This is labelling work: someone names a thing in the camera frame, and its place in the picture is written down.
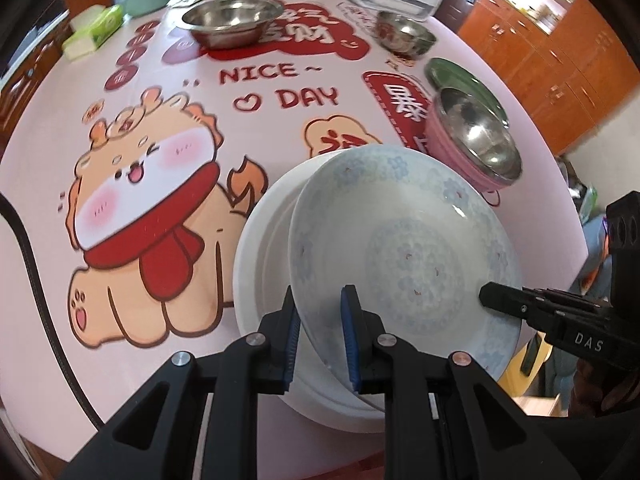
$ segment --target cabinet handle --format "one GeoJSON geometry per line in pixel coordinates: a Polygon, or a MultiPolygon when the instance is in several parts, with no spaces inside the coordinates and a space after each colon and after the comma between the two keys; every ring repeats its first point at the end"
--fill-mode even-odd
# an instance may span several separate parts
{"type": "Polygon", "coordinates": [[[587,99],[589,100],[589,102],[591,103],[591,106],[593,106],[594,108],[596,107],[596,103],[593,102],[593,99],[591,99],[589,97],[589,94],[587,94],[587,91],[583,88],[580,87],[580,90],[582,90],[582,93],[587,97],[587,99]]]}

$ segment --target stainless steel bowl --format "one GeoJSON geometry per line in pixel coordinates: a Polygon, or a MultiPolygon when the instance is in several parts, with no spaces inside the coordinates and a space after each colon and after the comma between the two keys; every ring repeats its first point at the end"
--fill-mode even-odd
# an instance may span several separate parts
{"type": "Polygon", "coordinates": [[[520,177],[520,152],[489,108],[456,88],[441,89],[434,106],[456,146],[485,175],[507,186],[520,177]]]}
{"type": "Polygon", "coordinates": [[[386,10],[378,13],[376,35],[387,50],[412,59],[423,56],[437,40],[424,25],[386,10]]]}
{"type": "Polygon", "coordinates": [[[257,43],[284,7],[274,0],[213,0],[187,10],[178,27],[211,50],[257,43]]]}

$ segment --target pink bowl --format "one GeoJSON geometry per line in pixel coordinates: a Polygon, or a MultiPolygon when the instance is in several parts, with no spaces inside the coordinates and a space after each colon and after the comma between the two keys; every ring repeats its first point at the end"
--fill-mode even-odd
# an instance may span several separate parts
{"type": "Polygon", "coordinates": [[[449,166],[480,193],[485,191],[498,191],[506,187],[506,184],[496,182],[485,175],[469,160],[468,156],[460,151],[440,122],[434,104],[429,107],[425,122],[425,134],[429,154],[449,166]]]}

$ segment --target green tissue package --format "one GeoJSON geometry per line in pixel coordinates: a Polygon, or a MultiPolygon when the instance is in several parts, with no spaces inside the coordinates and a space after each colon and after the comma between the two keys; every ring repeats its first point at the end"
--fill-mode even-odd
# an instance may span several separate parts
{"type": "Polygon", "coordinates": [[[104,9],[89,25],[76,31],[62,44],[62,51],[69,61],[95,52],[123,23],[122,6],[104,9]]]}

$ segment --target heart symbol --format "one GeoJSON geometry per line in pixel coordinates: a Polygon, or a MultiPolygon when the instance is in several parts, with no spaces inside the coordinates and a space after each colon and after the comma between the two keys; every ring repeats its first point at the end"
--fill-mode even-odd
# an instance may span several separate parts
{"type": "Polygon", "coordinates": [[[255,112],[262,105],[262,98],[258,94],[247,94],[234,101],[234,108],[239,112],[255,112]]]}

